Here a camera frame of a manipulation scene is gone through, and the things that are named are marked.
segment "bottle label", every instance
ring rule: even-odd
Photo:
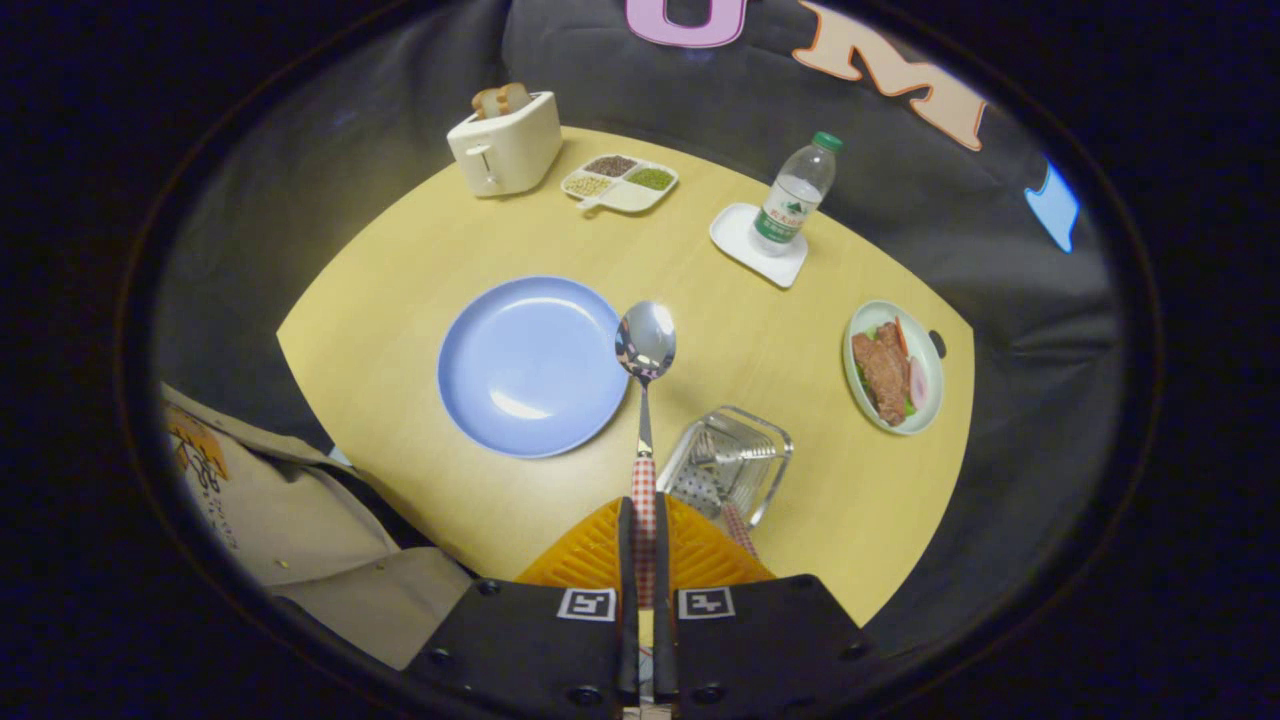
[[[800,232],[800,225],[809,218],[809,213],[817,206],[817,202],[796,197],[783,190],[781,183],[774,182],[764,205],[755,215],[755,232],[773,242],[791,242],[791,238]]]

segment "food plate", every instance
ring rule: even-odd
[[[863,383],[858,380],[852,337],[856,333],[865,333],[872,328],[879,327],[883,323],[892,323],[895,316],[902,323],[902,334],[906,337],[908,354],[919,359],[924,366],[928,393],[924,407],[916,407],[915,414],[908,416],[900,425],[890,427],[888,423],[881,419],[879,413],[876,411],[876,406],[872,405],[870,398],[867,396],[867,391],[863,389]],[[849,327],[845,328],[841,345],[845,356],[845,380],[849,383],[849,388],[854,391],[858,406],[863,409],[863,413],[873,424],[900,436],[914,436],[928,428],[933,423],[933,419],[938,416],[943,393],[942,360],[938,357],[938,350],[933,346],[929,333],[915,322],[915,318],[908,315],[901,307],[887,300],[873,300],[854,313],[852,319],[849,320]]]
[[[627,168],[621,176],[617,177],[594,173],[586,169],[596,160],[604,160],[608,158],[623,158],[626,160],[631,160],[635,164]],[[648,187],[643,187],[634,182],[630,182],[630,178],[641,170],[662,170],[663,173],[671,176],[671,182],[667,184],[667,187],[662,190],[650,190]],[[599,186],[600,190],[599,192],[586,195],[580,190],[573,190],[572,186],[577,181],[595,183],[596,186]],[[580,168],[564,176],[564,179],[561,181],[561,190],[564,191],[564,195],[568,195],[570,197],[577,197],[579,200],[586,200],[588,197],[599,197],[600,205],[605,208],[612,208],[614,210],[620,210],[622,213],[640,213],[643,210],[648,210],[649,208],[657,205],[658,201],[666,197],[667,193],[671,192],[671,190],[676,187],[676,183],[678,182],[680,182],[680,174],[666,165],[659,165],[657,163],[650,163],[648,160],[643,160],[640,158],[632,158],[630,155],[611,152],[608,155],[599,155],[596,158],[591,158],[586,163],[582,163]]]
[[[627,389],[613,356],[618,314],[591,288],[535,275],[494,287],[453,322],[436,386],[453,424],[513,457],[572,450],[609,421]]]

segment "pink letter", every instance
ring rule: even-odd
[[[813,46],[791,54],[800,63],[838,78],[858,81],[863,73],[850,63],[854,53],[861,53],[872,82],[882,95],[901,95],[919,87],[929,94],[911,100],[911,109],[936,128],[969,150],[982,150],[978,126],[987,101],[963,82],[929,63],[908,63],[897,50],[872,28],[828,10],[822,5],[805,3],[818,15],[818,33]]]
[[[746,20],[746,0],[708,1],[712,9],[707,24],[689,27],[667,19],[667,0],[627,0],[627,24],[631,32],[658,45],[717,47],[737,40]]]

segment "water bottle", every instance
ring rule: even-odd
[[[760,252],[782,255],[791,249],[809,213],[836,182],[836,152],[844,146],[838,137],[819,132],[782,165],[751,223],[751,241]]]

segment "yellow table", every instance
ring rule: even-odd
[[[559,181],[604,152],[680,173],[639,215],[582,214]],[[509,579],[562,533],[631,486],[639,393],[590,442],[545,460],[484,450],[449,420],[435,387],[444,333],[485,290],[521,275],[582,282],[618,313],[671,307],[680,351],[653,384],[655,460],[723,404],[781,425],[795,456],[753,541],[781,575],[814,573],[858,623],[919,560],[951,497],[973,406],[973,332],[920,279],[822,214],[809,258],[782,291],[723,255],[712,219],[759,202],[759,182],[636,140],[564,128],[535,190],[476,199],[451,165],[388,208],[320,273],[278,337],[298,386],[347,457],[398,511],[461,562]],[[845,383],[841,337],[863,302],[888,299],[946,340],[946,396],[914,437],[863,416]]]

